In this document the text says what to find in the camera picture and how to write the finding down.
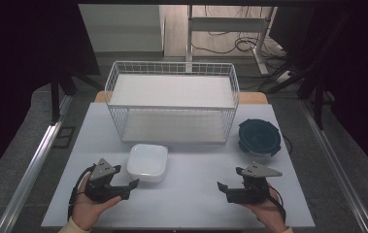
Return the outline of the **round container dark blue lid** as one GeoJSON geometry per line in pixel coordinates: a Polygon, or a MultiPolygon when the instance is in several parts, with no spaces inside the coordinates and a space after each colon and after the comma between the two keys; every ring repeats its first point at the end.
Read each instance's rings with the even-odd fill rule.
{"type": "Polygon", "coordinates": [[[281,150],[281,134],[271,122],[247,119],[239,125],[238,145],[243,152],[257,156],[274,156],[281,150]]]}

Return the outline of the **white power strip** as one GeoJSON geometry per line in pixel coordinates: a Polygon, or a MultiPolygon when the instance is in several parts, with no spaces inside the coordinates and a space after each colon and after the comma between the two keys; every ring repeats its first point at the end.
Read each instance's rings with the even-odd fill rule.
{"type": "Polygon", "coordinates": [[[276,82],[277,83],[283,83],[286,80],[288,80],[291,76],[293,75],[293,73],[289,70],[283,72],[277,79],[276,82]]]}

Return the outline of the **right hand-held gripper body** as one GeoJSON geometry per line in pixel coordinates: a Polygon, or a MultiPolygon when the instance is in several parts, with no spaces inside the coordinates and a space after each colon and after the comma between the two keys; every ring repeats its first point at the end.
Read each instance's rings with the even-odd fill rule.
{"type": "Polygon", "coordinates": [[[243,171],[243,188],[232,188],[233,193],[226,194],[229,203],[258,204],[265,200],[278,201],[270,194],[268,177],[281,177],[283,174],[277,170],[253,162],[243,171]]]}

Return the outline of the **silver metal rail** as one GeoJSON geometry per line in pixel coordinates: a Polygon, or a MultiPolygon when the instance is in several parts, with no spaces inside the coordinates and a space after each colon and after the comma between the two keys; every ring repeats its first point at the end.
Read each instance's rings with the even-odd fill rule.
{"type": "Polygon", "coordinates": [[[23,206],[36,182],[41,169],[48,157],[53,141],[62,126],[63,119],[73,100],[72,96],[65,95],[58,107],[58,118],[46,130],[41,143],[37,147],[32,159],[23,174],[16,191],[14,192],[5,212],[0,218],[0,233],[11,233],[23,206]]]}
{"type": "Polygon", "coordinates": [[[302,100],[299,100],[299,104],[302,108],[305,118],[309,122],[310,127],[315,134],[318,144],[331,168],[332,173],[334,174],[335,179],[337,180],[338,185],[343,192],[343,195],[360,230],[362,233],[368,233],[368,211],[365,205],[353,187],[324,131],[317,125],[314,119],[315,114],[313,113],[311,106],[302,100]]]}

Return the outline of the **white cabinet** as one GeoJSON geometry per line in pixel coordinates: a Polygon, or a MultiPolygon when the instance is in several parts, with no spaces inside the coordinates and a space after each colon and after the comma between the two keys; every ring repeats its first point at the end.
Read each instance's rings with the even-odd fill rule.
{"type": "Polygon", "coordinates": [[[80,4],[95,52],[161,52],[164,14],[158,5],[80,4]]]}

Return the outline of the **person's right hand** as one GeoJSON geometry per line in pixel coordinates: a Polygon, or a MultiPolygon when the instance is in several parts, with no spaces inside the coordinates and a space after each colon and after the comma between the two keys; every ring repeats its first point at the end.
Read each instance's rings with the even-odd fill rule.
{"type": "Polygon", "coordinates": [[[269,233],[282,233],[289,227],[285,224],[277,206],[270,200],[254,205],[243,204],[243,207],[251,210],[269,233]]]}

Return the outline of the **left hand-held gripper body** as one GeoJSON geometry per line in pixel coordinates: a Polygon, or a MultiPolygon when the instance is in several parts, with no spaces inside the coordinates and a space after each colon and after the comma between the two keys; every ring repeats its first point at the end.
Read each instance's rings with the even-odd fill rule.
{"type": "Polygon", "coordinates": [[[122,200],[129,199],[130,191],[122,190],[122,186],[111,185],[113,177],[119,173],[113,167],[104,158],[92,165],[84,193],[93,202],[104,203],[117,196],[122,200]]]}

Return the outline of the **white wire shelf rack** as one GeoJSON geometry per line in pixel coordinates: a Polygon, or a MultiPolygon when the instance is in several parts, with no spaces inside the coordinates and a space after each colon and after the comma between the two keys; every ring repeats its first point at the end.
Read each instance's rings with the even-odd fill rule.
{"type": "Polygon", "coordinates": [[[231,63],[117,61],[104,90],[128,143],[224,144],[239,98],[231,63]]]}

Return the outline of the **black floor bracket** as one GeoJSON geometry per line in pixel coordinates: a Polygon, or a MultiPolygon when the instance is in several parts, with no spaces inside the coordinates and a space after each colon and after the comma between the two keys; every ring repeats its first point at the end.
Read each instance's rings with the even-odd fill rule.
{"type": "Polygon", "coordinates": [[[52,147],[54,149],[68,149],[73,140],[75,129],[75,126],[61,127],[53,141],[52,147]]]}

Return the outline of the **black stand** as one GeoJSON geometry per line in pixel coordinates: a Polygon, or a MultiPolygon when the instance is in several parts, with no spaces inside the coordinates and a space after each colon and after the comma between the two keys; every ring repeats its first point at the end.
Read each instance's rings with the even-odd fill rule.
{"type": "Polygon", "coordinates": [[[267,89],[260,89],[265,94],[276,93],[287,86],[302,81],[296,94],[299,99],[308,99],[311,93],[315,94],[314,101],[314,121],[320,130],[323,129],[321,113],[323,105],[324,83],[322,73],[320,71],[320,63],[315,61],[309,67],[295,72],[285,81],[278,83],[267,89]]]}
{"type": "Polygon", "coordinates": [[[50,79],[50,97],[51,97],[51,124],[58,123],[59,118],[62,116],[63,108],[60,106],[62,101],[59,99],[59,89],[63,90],[66,96],[73,96],[77,93],[77,88],[72,80],[75,77],[82,82],[96,88],[97,90],[103,90],[104,85],[93,80],[89,76],[81,73],[80,71],[71,68],[64,67],[60,70],[56,70],[50,79]]]}

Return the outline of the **person's left hand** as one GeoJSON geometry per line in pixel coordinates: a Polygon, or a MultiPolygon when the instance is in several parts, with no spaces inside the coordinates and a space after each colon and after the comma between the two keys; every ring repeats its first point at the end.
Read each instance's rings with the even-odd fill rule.
{"type": "Polygon", "coordinates": [[[83,231],[88,231],[92,228],[99,217],[108,209],[115,206],[121,201],[119,196],[114,197],[104,203],[95,203],[90,200],[85,194],[85,188],[90,174],[87,173],[75,195],[75,204],[71,215],[74,223],[83,231]]]}

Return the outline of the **white square bowl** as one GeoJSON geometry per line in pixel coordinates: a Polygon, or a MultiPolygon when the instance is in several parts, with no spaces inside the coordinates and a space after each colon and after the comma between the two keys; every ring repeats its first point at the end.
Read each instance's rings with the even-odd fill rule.
{"type": "Polygon", "coordinates": [[[141,182],[160,183],[166,176],[168,149],[160,145],[137,144],[129,154],[127,172],[141,182]]]}

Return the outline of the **white metal desk frame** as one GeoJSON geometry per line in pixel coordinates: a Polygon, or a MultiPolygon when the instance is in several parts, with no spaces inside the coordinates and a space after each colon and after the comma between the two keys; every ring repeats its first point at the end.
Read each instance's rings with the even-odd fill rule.
{"type": "Polygon", "coordinates": [[[262,48],[272,20],[274,7],[269,7],[262,17],[195,17],[193,6],[187,6],[187,40],[185,48],[185,61],[192,61],[192,33],[193,32],[219,32],[219,33],[255,33],[257,42],[252,47],[254,59],[262,76],[269,72],[263,60],[262,48]]]}

